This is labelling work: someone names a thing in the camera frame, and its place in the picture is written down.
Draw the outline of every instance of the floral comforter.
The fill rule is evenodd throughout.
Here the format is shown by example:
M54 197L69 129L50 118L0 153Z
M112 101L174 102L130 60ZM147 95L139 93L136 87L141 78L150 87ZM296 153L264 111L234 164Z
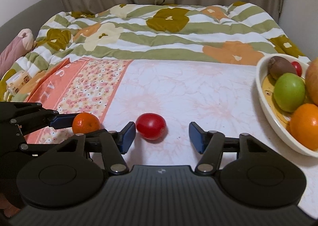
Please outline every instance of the floral comforter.
M24 101L50 68L84 56L256 65L266 54L303 56L260 7L121 4L99 14L61 12L48 20L36 47L12 69L33 78L13 101Z

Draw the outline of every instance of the fruit bowl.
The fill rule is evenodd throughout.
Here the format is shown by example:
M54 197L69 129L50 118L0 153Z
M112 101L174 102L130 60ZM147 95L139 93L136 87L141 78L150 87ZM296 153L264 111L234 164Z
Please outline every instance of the fruit bowl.
M306 70L309 67L307 63L300 61L299 59L285 55L285 54L271 54L264 56L256 66L256 87L260 98L260 105L263 112L274 129L276 134L294 151L297 151L303 155L312 156L318 158L318 151L312 151L301 143L299 143L292 135L288 132L288 115L287 113L279 110L272 101L272 91L274 86L268 80L268 61L273 56L281 56L290 62L297 61L302 67L302 78L305 78Z

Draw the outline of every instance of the red tomato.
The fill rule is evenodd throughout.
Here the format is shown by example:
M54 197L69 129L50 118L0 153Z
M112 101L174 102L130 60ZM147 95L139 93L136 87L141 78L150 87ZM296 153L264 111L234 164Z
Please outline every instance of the red tomato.
M297 75L300 77L302 76L302 66L300 65L299 62L293 61L292 65L295 67Z
M136 120L137 131L147 140L157 140L166 130L166 121L161 115L144 113Z

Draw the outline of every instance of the mandarin orange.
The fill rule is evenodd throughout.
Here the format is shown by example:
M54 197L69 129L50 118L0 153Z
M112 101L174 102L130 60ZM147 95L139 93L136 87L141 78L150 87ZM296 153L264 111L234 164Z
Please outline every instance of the mandarin orange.
M95 115L83 112L74 118L72 129L74 134L87 134L101 129L101 123Z
M292 114L289 122L291 135L308 149L318 149L318 107L303 104Z

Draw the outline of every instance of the green apple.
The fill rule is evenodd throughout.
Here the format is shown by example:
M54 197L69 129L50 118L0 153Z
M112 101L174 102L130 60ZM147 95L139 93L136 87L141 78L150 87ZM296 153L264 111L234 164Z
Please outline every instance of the green apple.
M305 83L302 78L285 73L275 83L274 99L277 105L286 112L294 112L304 103L306 94Z

